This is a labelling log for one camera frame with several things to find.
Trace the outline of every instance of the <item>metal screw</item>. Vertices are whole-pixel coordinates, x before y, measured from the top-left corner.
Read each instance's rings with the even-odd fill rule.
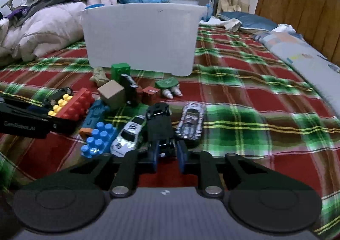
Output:
[[[222,189],[218,186],[208,186],[205,189],[205,192],[207,192],[210,195],[218,195],[222,192]]]
[[[112,192],[116,195],[125,195],[129,192],[129,189],[126,186],[116,186],[112,189]]]

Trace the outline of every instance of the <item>beige cube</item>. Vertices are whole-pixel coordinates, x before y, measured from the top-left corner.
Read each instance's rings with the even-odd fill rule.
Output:
[[[126,103],[125,90],[115,80],[104,84],[98,88],[100,98],[111,110],[116,110]]]

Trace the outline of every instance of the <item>silver toy car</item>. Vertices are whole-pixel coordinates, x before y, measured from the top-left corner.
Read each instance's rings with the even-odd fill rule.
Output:
[[[198,140],[202,134],[205,105],[198,102],[186,103],[181,121],[176,128],[176,135],[184,140]]]
[[[138,149],[143,141],[141,131],[145,124],[146,117],[144,115],[133,117],[112,142],[110,147],[111,154],[123,157],[128,151]]]

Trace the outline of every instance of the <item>black circular cover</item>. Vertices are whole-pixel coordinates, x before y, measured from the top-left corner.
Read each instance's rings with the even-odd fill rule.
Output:
[[[307,229],[318,219],[322,203],[310,187],[268,179],[268,174],[251,177],[232,190],[229,199],[229,208],[247,225],[282,234]]]
[[[13,199],[18,220],[28,229],[45,233],[79,229],[96,219],[104,207],[103,192],[72,174],[32,182]]]

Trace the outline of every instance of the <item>white plastic bin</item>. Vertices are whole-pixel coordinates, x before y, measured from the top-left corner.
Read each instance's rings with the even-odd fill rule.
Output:
[[[207,8],[174,3],[133,3],[82,11],[92,67],[126,62],[131,69],[191,74],[198,23]]]

